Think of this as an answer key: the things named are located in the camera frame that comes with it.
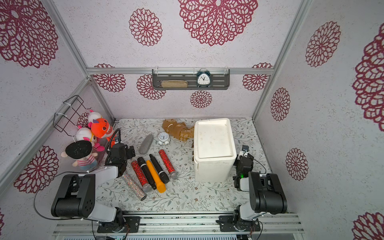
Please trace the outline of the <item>black microphone long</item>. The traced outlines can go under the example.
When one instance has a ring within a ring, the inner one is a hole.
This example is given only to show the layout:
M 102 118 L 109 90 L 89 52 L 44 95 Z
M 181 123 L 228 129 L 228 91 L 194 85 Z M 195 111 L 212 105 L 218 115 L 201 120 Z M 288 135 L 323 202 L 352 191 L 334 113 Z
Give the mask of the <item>black microphone long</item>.
M 142 171 L 143 171 L 143 173 L 144 173 L 148 183 L 150 184 L 150 186 L 154 190 L 156 190 L 157 189 L 156 183 L 155 183 L 155 181 L 154 181 L 154 179 L 152 177 L 152 174 L 151 174 L 151 172 L 150 172 L 150 170 L 148 168 L 148 165 L 147 165 L 147 163 L 146 163 L 146 161 L 144 160 L 143 157 L 139 157 L 138 158 L 138 164 L 139 164 L 140 168 L 142 169 Z

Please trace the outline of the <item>red glitter microphone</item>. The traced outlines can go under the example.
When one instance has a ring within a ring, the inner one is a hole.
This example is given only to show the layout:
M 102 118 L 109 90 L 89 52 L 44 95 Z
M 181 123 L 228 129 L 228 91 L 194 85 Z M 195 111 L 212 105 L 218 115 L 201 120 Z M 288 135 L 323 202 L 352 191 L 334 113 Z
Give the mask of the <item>red glitter microphone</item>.
M 142 186 L 142 189 L 145 193 L 149 193 L 151 190 L 152 190 L 152 186 L 149 184 L 143 170 L 141 169 L 141 167 L 139 166 L 138 164 L 138 161 L 132 161 L 131 162 L 131 166 L 133 168 L 133 170 L 135 171 L 135 174 Z
M 172 180 L 177 180 L 178 179 L 178 173 L 176 172 L 174 166 L 172 165 L 170 159 L 168 158 L 166 152 L 164 150 L 160 150 L 159 151 L 159 155 L 163 161 L 163 163 L 165 164 L 168 172 L 169 172 L 169 176 Z

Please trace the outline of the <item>white plastic drawer cabinet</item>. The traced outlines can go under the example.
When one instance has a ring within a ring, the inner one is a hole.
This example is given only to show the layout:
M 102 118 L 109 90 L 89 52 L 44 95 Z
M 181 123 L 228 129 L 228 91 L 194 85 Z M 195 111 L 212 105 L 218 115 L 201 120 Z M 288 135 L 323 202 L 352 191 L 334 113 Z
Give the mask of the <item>white plastic drawer cabinet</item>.
M 222 183 L 230 175 L 237 152 L 228 118 L 200 120 L 194 129 L 195 180 Z

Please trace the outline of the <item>rainbow rhinestone microphone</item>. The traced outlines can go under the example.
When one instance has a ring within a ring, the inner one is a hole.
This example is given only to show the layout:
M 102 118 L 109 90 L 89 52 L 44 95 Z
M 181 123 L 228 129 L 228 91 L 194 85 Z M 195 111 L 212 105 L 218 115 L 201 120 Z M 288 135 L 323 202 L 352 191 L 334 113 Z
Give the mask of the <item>rainbow rhinestone microphone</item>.
M 129 174 L 122 175 L 125 183 L 131 188 L 140 201 L 144 201 L 147 198 L 146 193 L 139 187 L 139 185 L 131 178 Z

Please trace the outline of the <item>orange yellow microphone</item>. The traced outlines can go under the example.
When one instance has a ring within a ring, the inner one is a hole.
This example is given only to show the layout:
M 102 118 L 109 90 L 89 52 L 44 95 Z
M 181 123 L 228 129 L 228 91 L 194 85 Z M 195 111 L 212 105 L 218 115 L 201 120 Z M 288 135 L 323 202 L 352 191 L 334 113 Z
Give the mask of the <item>orange yellow microphone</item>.
M 166 189 L 166 186 L 165 184 L 162 182 L 162 180 L 160 179 L 154 165 L 152 164 L 152 162 L 150 160 L 146 161 L 147 163 L 147 166 L 149 168 L 149 171 L 155 181 L 155 184 L 156 184 L 156 187 L 157 187 L 157 190 L 159 193 L 164 193 L 167 189 Z

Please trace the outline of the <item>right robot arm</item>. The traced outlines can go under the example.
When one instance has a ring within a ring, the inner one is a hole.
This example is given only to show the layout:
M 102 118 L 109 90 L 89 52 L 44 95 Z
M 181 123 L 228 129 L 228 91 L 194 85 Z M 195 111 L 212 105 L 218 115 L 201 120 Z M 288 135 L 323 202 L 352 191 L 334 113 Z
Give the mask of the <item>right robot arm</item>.
M 240 192 L 249 193 L 249 201 L 235 209 L 235 225 L 250 225 L 266 213 L 284 214 L 288 209 L 278 175 L 254 172 L 253 165 L 254 161 L 247 157 L 240 157 L 235 161 L 234 187 Z

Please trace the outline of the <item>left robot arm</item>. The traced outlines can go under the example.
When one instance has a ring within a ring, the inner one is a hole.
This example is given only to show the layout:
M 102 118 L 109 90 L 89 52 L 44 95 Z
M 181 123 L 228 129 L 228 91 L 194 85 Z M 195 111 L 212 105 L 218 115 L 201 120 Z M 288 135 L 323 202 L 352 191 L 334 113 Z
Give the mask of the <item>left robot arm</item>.
M 115 144 L 104 167 L 87 174 L 65 175 L 51 207 L 52 216 L 83 218 L 121 228 L 125 224 L 122 210 L 97 202 L 96 188 L 120 178 L 127 168 L 128 160 L 135 156 L 133 146 Z

